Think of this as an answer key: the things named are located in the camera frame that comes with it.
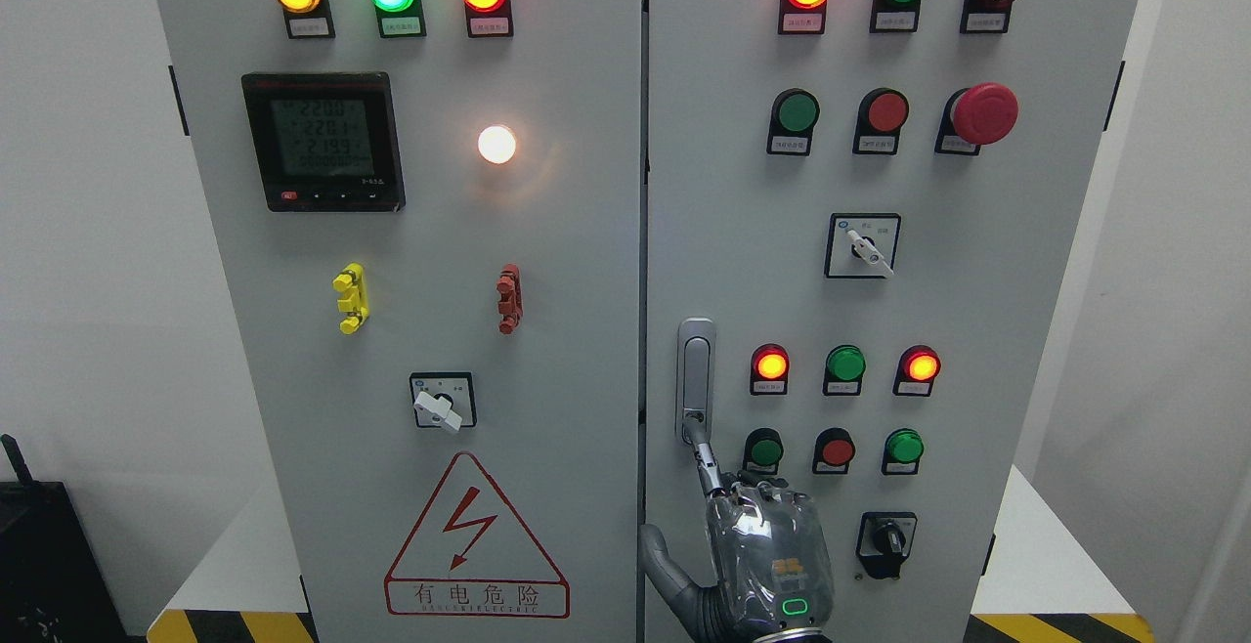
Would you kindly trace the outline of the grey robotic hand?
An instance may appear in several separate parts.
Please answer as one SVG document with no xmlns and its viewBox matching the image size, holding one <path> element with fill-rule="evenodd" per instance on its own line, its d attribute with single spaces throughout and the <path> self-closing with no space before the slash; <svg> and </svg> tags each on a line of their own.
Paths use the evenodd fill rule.
<svg viewBox="0 0 1251 643">
<path fill-rule="evenodd" d="M 716 585 L 699 585 L 669 555 L 661 528 L 639 528 L 641 564 L 693 642 L 827 642 L 833 575 L 824 533 L 808 494 L 781 478 L 719 469 L 706 422 L 688 414 L 706 495 Z"/>
</svg>

